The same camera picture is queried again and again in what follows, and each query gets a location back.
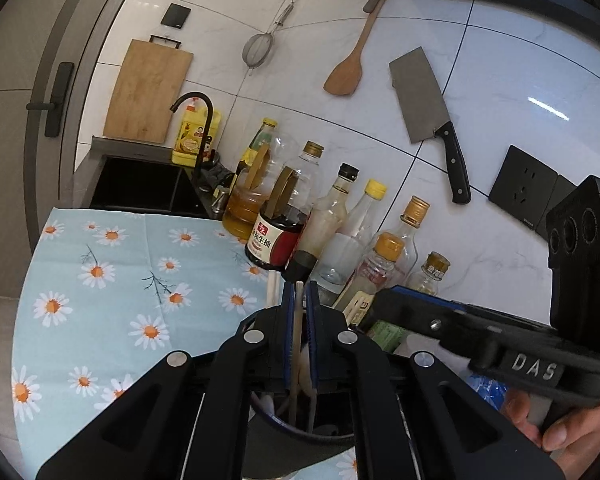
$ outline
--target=black sink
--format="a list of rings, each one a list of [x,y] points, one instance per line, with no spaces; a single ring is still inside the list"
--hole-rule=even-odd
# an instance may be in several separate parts
[[[107,157],[90,208],[209,218],[187,170],[129,158]]]

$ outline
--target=screw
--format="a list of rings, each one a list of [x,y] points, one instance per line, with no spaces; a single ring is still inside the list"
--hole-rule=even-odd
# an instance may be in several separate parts
[[[259,343],[264,339],[264,334],[260,330],[248,330],[244,333],[244,340],[247,343]]]
[[[345,345],[350,345],[355,343],[358,340],[358,336],[355,332],[351,330],[343,330],[338,334],[338,341],[344,343]]]
[[[429,368],[436,360],[429,352],[418,352],[413,358],[418,366]]]
[[[167,364],[169,366],[178,367],[187,362],[187,355],[184,352],[171,352],[167,355]]]

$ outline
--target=door handle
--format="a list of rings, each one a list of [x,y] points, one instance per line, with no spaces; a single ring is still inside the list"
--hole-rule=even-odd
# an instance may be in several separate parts
[[[69,81],[74,72],[74,64],[63,61],[58,65],[56,79],[51,89],[51,97],[48,103],[28,103],[27,110],[48,110],[46,115],[45,137],[57,137],[60,135],[60,124],[64,99],[69,89]]]

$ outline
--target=floral tablecloth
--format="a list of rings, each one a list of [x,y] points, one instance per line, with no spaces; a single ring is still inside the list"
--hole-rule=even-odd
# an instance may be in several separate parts
[[[13,338],[25,480],[168,352],[217,350],[264,306],[266,281],[220,222],[54,209]],[[353,450],[296,474],[313,478],[357,478]]]

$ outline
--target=faucet spout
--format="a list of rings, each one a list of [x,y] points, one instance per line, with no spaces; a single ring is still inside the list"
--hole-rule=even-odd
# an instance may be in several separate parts
[[[205,156],[205,146],[208,140],[209,128],[211,127],[211,121],[214,116],[214,106],[209,99],[208,95],[203,94],[202,92],[187,92],[186,94],[181,95],[176,99],[173,105],[171,105],[170,110],[175,113],[176,110],[180,107],[180,105],[186,101],[187,99],[191,99],[192,97],[197,97],[202,99],[206,104],[206,121],[205,128],[202,132],[202,139],[200,139],[200,147],[198,149],[198,155],[196,156],[196,165],[193,167],[193,180],[197,181],[200,178],[200,171],[202,169],[202,161]]]

